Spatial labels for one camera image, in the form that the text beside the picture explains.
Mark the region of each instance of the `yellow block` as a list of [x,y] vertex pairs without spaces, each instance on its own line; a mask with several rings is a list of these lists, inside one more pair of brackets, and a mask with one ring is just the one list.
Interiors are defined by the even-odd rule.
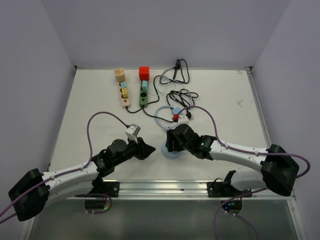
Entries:
[[122,91],[122,96],[124,99],[127,99],[128,98],[128,91],[127,91],[127,88],[121,88],[121,91]]

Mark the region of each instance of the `black connector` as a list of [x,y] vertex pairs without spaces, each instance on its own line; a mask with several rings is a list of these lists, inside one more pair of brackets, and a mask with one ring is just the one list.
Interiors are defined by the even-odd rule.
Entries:
[[191,119],[191,117],[192,117],[191,112],[187,111],[187,113],[186,113],[186,117],[190,120],[190,119]]
[[180,68],[181,68],[180,61],[179,61],[179,59],[177,59],[175,66],[174,66],[174,70],[180,70]]

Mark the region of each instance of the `green block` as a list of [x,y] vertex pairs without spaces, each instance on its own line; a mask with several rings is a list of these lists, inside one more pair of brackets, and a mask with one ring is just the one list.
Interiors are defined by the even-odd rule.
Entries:
[[142,81],[140,84],[139,106],[140,108],[146,108],[148,106],[148,91],[143,91]]

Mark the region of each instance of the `wooden block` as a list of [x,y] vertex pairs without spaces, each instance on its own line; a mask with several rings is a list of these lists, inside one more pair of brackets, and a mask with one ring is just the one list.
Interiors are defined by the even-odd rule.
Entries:
[[141,66],[139,67],[139,78],[140,81],[149,81],[150,79],[150,69],[148,66]]
[[117,68],[114,70],[114,76],[118,83],[126,81],[125,70],[123,68]]

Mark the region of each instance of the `beige cube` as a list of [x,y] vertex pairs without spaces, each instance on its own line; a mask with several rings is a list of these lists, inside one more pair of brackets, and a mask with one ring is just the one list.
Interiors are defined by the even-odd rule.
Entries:
[[126,81],[125,70],[123,68],[117,68],[114,70],[114,76],[118,83]]

